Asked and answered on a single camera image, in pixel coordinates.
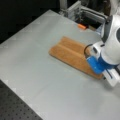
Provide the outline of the blue and white gripper body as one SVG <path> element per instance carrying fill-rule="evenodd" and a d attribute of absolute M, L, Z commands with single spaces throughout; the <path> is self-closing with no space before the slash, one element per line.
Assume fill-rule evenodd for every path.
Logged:
<path fill-rule="evenodd" d="M 117 66 L 106 63 L 102 57 L 89 56 L 86 61 L 93 72 L 97 75 L 103 74 L 112 87 L 120 83 L 120 69 Z"/>

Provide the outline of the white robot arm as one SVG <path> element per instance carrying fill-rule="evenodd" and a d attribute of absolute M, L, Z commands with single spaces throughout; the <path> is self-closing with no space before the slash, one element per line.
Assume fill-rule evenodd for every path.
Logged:
<path fill-rule="evenodd" d="M 111 15 L 104 22 L 101 40 L 90 45 L 90 54 L 84 53 L 86 61 L 96 74 L 103 74 L 114 87 L 120 83 L 120 16 Z"/>

